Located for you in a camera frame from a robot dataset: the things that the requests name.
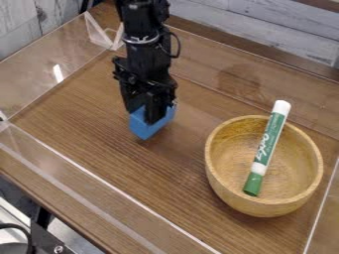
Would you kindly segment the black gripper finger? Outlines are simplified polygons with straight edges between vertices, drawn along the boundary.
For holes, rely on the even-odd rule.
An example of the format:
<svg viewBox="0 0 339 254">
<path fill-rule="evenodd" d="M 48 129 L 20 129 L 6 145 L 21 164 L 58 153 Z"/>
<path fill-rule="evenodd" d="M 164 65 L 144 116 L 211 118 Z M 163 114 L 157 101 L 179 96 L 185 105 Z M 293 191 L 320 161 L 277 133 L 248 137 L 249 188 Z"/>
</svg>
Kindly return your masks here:
<svg viewBox="0 0 339 254">
<path fill-rule="evenodd" d="M 165 115 L 167 112 L 167 96 L 164 93 L 148 92 L 145 95 L 145 122 L 152 125 Z"/>
<path fill-rule="evenodd" d="M 128 113 L 132 113 L 144 105 L 145 83 L 140 81 L 136 83 L 121 81 L 119 85 L 125 110 Z"/>
</svg>

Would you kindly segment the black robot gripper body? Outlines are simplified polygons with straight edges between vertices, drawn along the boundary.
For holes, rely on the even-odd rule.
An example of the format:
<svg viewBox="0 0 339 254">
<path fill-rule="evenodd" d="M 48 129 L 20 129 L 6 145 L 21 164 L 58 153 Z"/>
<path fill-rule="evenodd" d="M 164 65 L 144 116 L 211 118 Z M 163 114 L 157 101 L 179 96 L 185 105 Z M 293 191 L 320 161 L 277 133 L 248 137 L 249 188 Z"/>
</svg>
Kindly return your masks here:
<svg viewBox="0 0 339 254">
<path fill-rule="evenodd" d="M 168 106 L 172 106 L 177 88 L 169 74 L 171 62 L 177 58 L 177 54 L 172 53 L 172 34 L 159 34 L 149 40 L 124 36 L 123 41 L 127 56 L 112 59 L 113 78 L 117 82 L 144 82 L 145 95 L 148 92 L 164 93 Z"/>
</svg>

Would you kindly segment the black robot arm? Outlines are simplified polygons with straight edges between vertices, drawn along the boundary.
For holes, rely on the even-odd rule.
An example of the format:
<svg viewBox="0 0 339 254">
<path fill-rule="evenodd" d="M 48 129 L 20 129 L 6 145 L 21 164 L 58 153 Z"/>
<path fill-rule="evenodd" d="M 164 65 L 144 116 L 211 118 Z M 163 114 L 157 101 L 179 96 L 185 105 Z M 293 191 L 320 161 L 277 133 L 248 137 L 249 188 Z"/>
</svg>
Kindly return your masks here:
<svg viewBox="0 0 339 254">
<path fill-rule="evenodd" d="M 128 113 L 143 108 L 143 121 L 152 125 L 173 106 L 177 82 L 169 74 L 171 62 L 181 53 L 181 43 L 172 52 L 177 36 L 165 26 L 168 0 L 115 0 L 123 24 L 121 40 L 127 57 L 113 57 L 113 78 Z"/>
</svg>

